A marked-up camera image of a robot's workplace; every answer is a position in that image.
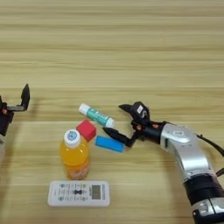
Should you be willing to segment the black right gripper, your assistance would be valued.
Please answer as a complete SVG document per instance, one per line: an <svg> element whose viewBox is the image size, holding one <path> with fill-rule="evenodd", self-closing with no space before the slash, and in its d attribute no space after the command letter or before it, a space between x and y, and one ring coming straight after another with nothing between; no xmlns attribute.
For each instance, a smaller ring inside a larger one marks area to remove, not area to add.
<svg viewBox="0 0 224 224"><path fill-rule="evenodd" d="M133 116L133 106L129 104L119 105L119 108ZM160 143L161 133L166 122L148 122L146 125L137 122L131 122L134 134L131 138L121 134L118 130L104 127L103 130L113 139L123 143L127 147L131 147L134 142L139 139L141 141L150 140L156 144Z"/></svg>

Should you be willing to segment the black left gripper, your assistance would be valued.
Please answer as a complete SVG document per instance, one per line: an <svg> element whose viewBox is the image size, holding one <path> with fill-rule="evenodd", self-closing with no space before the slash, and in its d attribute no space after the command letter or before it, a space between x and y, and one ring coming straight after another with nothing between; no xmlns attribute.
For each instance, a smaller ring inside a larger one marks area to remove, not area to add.
<svg viewBox="0 0 224 224"><path fill-rule="evenodd" d="M7 109L9 111L4 109L0 112L0 135L6 135L9 124L12 122L14 116L13 112L26 111L29 107L29 102L30 88L29 85L26 84L21 94L21 103L17 106L8 106Z"/></svg>

